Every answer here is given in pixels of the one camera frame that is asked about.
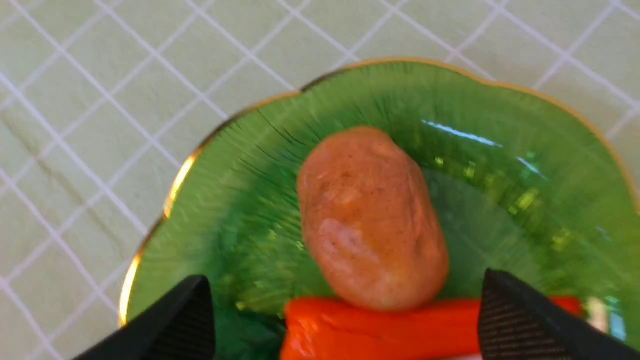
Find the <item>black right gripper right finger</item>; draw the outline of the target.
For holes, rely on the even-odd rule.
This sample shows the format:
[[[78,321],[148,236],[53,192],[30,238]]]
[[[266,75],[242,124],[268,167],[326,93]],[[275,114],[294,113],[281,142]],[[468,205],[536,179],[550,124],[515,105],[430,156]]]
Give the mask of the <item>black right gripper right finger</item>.
[[[484,360],[637,360],[637,350],[596,330],[523,280],[487,269],[477,325]]]

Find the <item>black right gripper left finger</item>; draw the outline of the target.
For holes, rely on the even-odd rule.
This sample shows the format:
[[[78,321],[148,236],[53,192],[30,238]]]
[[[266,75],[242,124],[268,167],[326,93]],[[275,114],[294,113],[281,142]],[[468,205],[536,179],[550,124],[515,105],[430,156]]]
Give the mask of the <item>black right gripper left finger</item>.
[[[190,275],[78,360],[212,360],[217,350],[210,282]]]

